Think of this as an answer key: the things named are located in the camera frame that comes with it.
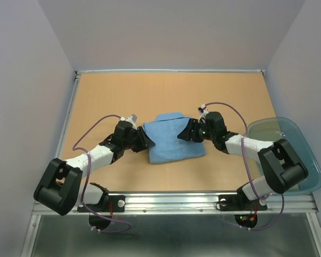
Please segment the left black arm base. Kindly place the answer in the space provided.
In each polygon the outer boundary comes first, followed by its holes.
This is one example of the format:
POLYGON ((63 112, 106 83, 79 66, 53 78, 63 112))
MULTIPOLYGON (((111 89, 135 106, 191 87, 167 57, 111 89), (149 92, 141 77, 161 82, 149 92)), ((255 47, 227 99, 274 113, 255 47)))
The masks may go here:
POLYGON ((114 217, 114 214, 120 214, 125 211, 125 196, 106 195, 103 196, 103 199, 101 199, 99 203, 94 205, 87 204, 87 207, 92 211, 105 216, 105 219, 98 217, 83 205, 77 207, 77 212, 89 214, 88 222, 93 230, 97 230, 98 232, 106 232, 115 224, 115 222, 112 221, 117 219, 114 217))

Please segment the blue long sleeve shirt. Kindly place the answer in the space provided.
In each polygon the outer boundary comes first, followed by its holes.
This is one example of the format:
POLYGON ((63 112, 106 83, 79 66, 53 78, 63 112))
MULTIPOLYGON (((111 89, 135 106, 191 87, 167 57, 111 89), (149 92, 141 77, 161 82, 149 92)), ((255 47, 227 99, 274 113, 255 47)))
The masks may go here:
POLYGON ((146 135, 155 146, 149 149, 149 162, 162 164, 206 154, 203 143, 187 142, 177 138, 189 122, 189 117, 180 112, 157 115, 152 122, 144 123, 146 135))

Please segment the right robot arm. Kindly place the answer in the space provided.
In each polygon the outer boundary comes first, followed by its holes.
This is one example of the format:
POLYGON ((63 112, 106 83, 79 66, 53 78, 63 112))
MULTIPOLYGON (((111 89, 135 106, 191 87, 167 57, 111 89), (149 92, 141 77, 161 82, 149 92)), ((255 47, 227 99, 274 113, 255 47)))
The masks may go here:
POLYGON ((207 112, 200 119, 189 119, 177 138, 195 143, 209 140, 217 150, 240 155, 244 161, 250 158, 261 166, 263 175, 249 179, 236 194, 220 200, 220 210, 247 209, 255 200, 271 193, 283 194, 308 176, 308 169, 288 140, 260 141, 231 132, 219 112, 207 112))

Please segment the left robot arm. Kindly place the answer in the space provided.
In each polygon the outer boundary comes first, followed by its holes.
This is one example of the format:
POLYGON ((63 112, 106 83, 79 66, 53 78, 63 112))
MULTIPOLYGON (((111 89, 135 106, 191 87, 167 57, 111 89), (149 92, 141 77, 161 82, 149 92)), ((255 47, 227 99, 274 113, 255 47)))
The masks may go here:
POLYGON ((108 206, 109 191, 97 183, 83 185, 89 175, 120 159, 126 150, 135 153, 155 146, 143 127, 120 120, 115 130, 90 151, 68 159, 51 160, 39 181, 33 198, 64 216, 75 206, 102 211, 108 206))

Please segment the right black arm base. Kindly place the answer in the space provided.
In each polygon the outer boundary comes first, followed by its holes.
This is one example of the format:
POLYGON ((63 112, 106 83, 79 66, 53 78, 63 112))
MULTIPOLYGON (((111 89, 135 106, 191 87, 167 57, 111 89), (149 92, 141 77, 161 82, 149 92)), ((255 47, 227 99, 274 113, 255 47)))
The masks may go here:
POLYGON ((248 200, 237 194, 226 194, 218 197, 215 208, 219 211, 234 211, 235 222, 242 228, 253 229, 258 222, 258 212, 268 209, 267 204, 259 200, 248 200))

